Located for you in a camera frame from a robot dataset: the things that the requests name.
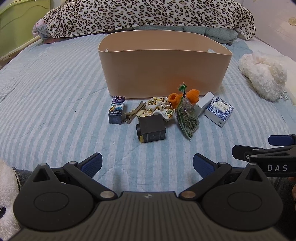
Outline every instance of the black box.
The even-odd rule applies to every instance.
[[[126,98],[123,96],[113,98],[108,114],[110,124],[122,124],[122,112],[125,99]]]
[[[136,125],[137,135],[141,143],[163,140],[165,138],[165,122],[162,115],[151,115],[139,118]]]

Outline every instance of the transparent plastic bag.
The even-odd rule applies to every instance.
[[[185,84],[179,87],[179,91],[183,92],[183,97],[176,109],[176,117],[184,134],[191,139],[200,122],[198,121],[194,107],[186,97],[186,88],[187,86]]]

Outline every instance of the blue floral pattern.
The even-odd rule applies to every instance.
[[[226,121],[233,111],[233,107],[220,97],[216,97],[206,109],[218,116],[222,121]]]

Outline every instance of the leopard print blanket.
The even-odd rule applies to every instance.
[[[253,15],[235,0],[72,0],[43,19],[54,38],[143,25],[238,29],[246,40],[256,32]]]

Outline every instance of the plastic bin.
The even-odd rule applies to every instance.
[[[49,9],[50,0],[4,2],[0,7],[0,57],[33,39],[34,24]]]
[[[206,36],[166,30],[113,33],[98,51],[110,94],[126,98],[169,96],[183,82],[201,95],[215,93],[232,56]]]

